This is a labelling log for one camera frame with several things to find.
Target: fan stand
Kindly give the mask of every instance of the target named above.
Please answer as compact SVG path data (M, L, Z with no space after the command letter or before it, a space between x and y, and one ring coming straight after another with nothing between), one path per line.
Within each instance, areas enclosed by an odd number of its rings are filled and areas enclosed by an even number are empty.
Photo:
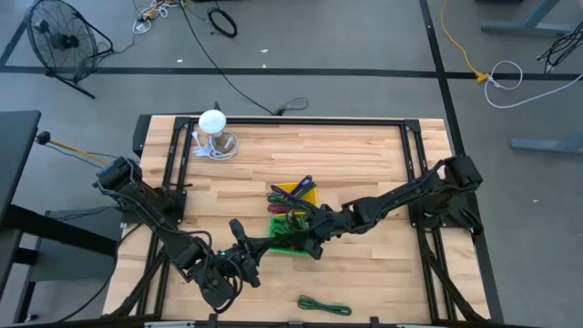
M69 81L67 81L67 80L63 79L62 77L60 77L60 76L56 75L56 74L55 74L55 73L53 73L53 72L46 72L46 73L45 73L45 75L46 75L46 76L48 76L48 77L54 77L54 78L56 78L57 80L59 80L59 81L61 81L61 82L65 83L66 85L68 85L68 86L72 87L73 89L75 89L75 90L79 91L80 93L82 93L82 94L84 94L84 95L86 95L86 96L90 97L91 99L95 99L95 96L93 96L92 94L90 94L90 93L89 93L87 90L85 90L84 88L80 87L80 86L79 86L77 83L71 83L71 82L69 82Z
M83 23L85 23L89 27L91 27L92 30L98 32L100 36L103 36L103 38L105 38L107 40L107 42L109 43L109 48L108 49L106 49L104 51L101 51L99 53L96 53L93 56L90 56L89 58L99 57L99 56L103 56L103 55L107 56L107 55L113 54L115 52L113 50L113 42L111 42L111 39L109 37L107 37L106 35L104 35L103 33L101 33L101 31L99 31L96 27L94 27L93 25L91 25L91 23L89 23L81 14L77 14L76 16L77 16L78 19L80 19L81 21L83 21ZM74 83L71 83L70 81L63 79L59 75L55 74L54 72L50 72L50 71L47 71L45 73L45 75L48 76L48 77L54 77L57 80L59 80L59 81L65 83L66 85L72 87L73 89L79 91L80 93L82 93L82 94L90 97L91 99L95 99L95 96L93 96L91 93L89 93L87 90L85 90L84 88L80 87L77 84L77 82L79 82L80 80L75 80Z

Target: white cable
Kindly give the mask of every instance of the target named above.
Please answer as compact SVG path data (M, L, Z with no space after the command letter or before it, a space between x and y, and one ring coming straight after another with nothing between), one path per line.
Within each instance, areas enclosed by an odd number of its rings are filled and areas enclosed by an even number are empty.
M496 71L496 68L497 68L497 67L498 67L498 65L500 65L500 64L510 64L510 65L513 65L514 67L518 68L518 71L520 72L520 79L518 80L518 83L517 83L515 86L513 86L513 87L505 87L505 86L503 86L503 85L499 84L498 82L496 82L496 81L494 80L494 72ZM556 92L558 92L558 91L560 91L560 90L562 90L562 89L565 89L565 88L571 87L572 85L574 85L575 83L577 83L577 81L579 81L579 80L580 80L580 79L583 77L583 74L581 74L580 76L578 76L578 77L577 77L576 79L574 79L573 81L571 81L571 82L567 83L567 84L566 84L565 86L563 86L563 87L558 87L558 88L556 88L556 89L554 89L554 90L551 90L551 91L548 91L548 92L546 92L546 93L544 93L544 94L542 94L542 95L538 95L538 96L531 97L531 98L529 98L529 99L526 99L526 100L523 100L523 101L517 102L516 104L512 104L512 105L505 105L505 106L500 106L500 105L494 104L494 103L493 103L493 102L490 100L490 97L488 96L488 83L490 83L490 82L491 82L491 83L494 85L494 87L498 87L498 88L504 89L504 90L506 90L506 91L511 91L511 90L514 90L514 89L516 89L517 87L520 87L520 85L522 84L522 76L523 76L523 74L522 74L522 68L520 68L520 66L519 66L517 63L515 63L515 62L511 62L511 61L509 61L509 60L503 60L503 61L501 61L501 62L498 62L496 65L494 65L494 68L492 68L492 73L490 73L490 77L488 78L488 80L487 80L487 81L485 82L485 84L484 84L484 95L486 95L486 100L487 100L488 104L492 105L492 106L493 106L493 107L495 107L495 108L501 108L501 109L506 109L506 108L514 108L514 107L516 107L516 106L524 105L524 104L526 104L527 102L530 102L530 101L532 101L532 100L536 100L536 99L542 98L542 97L544 97L544 96L552 95L552 94L554 94L554 93L556 93Z
M199 133L197 131L194 131L192 132L192 137L197 142L197 146L192 151L194 155L196 155L197 157L208 157L210 159L215 160L227 160L233 157L235 154L237 154L239 152L239 139L237 138L237 136L235 136L234 133L228 131L227 129L223 129L222 133L230 134L233 136L233 141L235 142L235 145L232 151L228 153L222 153L216 150L212 145L212 142L210 141L212 139L211 135L209 135L208 145L201 146L199 141Z
M168 17L168 9L167 8L174 8L179 6L177 3L174 3L174 5L171 5L171 0L152 0L152 2L150 3L149 7L146 7L145 9L142 9L141 11L139 11L136 19L134 20L134 25L132 27L132 31L134 32L135 35L142 35L145 34L149 31L150 28L152 28L152 22L149 19L144 19L143 21L140 22L140 19L143 19L144 14L150 10L154 10L155 12L159 13L160 16L162 16L162 18L166 18ZM145 27L145 29L138 29L139 24L141 23Z

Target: fan grille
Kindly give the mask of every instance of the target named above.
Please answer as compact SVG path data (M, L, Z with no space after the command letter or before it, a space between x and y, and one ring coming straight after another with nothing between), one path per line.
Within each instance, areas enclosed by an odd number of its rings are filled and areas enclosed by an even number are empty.
M95 70L95 36L75 8L60 0L39 0L26 15L30 45L49 73L78 82Z

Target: desk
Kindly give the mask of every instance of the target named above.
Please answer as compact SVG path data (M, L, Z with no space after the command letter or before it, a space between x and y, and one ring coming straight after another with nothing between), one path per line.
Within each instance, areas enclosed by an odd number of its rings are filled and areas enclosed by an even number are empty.
M91 261L95 259L91 256L93 254L87 255L83 252L94 251L101 256L97 258L98 263L108 263L117 246L115 230L109 234L114 239L110 239L108 236L87 231L83 227L79 228L77 225L82 220L69 225L12 204L28 153L35 141L40 116L38 111L0 113L0 298L4 293L13 263L33 266L26 277L25 291L17 301L14 323L25 320L36 282L86 278L95 273L96 270L85 267L85 276L76 276L76 270L70 262L79 264L80 261L74 261L73 254L80 254L78 258L83 257L88 262L96 263ZM116 224L114 221L105 223L102 221L98 226L107 227L112 223ZM39 250L20 248L24 232L54 241L43 242L44 248L41 247Z
M408 181L399 128L380 123L359 126L355 118L345 120L343 125L334 123L341 120L333 118L305 118L310 125L261 124L261 120L271 119L297 120L255 117L248 118L246 124L233 124L240 120L228 118L227 128L240 140L240 153L226 161L189 158L185 183L191 186L186 188L180 228L209 231L215 251L227 249L234 242L228 224L232 218L241 221L249 236L267 234L270 215L265 194L272 183L298 181L310 174L318 185L319 204L327 203L338 210L348 200L380 195ZM159 186L163 179L174 120L173 116L154 116L149 122L140 166L143 180L150 186ZM442 119L413 121L419 124L429 168L451 156ZM178 153L185 139L182 133ZM412 138L409 144L416 149ZM418 175L419 160L416 156L412 160ZM179 160L174 163L172 180L178 176L178 167ZM452 280L476 311L489 317L470 234L456 228L441 231ZM142 227L119 248L104 313L115 310L142 275L150 235L149 229ZM346 234L326 242L323 248L319 261L268 252L259 267L261 287L245 285L219 320L367 323L370 317L378 316L382 323L430 322L416 232L408 220L407 208L391 211L386 220L364 235ZM435 282L440 316L445 317L444 297L438 280ZM154 307L157 279L153 285L148 313ZM295 301L302 293L321 302L349 305L353 315L300 310ZM186 284L170 268L162 318L204 321L210 312L198 286Z

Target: green wire coil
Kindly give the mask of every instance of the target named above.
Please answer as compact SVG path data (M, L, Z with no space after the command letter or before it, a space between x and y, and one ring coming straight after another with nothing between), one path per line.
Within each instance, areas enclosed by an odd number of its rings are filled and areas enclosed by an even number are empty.
M306 295L300 295L300 298L298 298L298 307L302 310L320 310L344 316L349 316L353 313L353 309L348 306L322 304Z

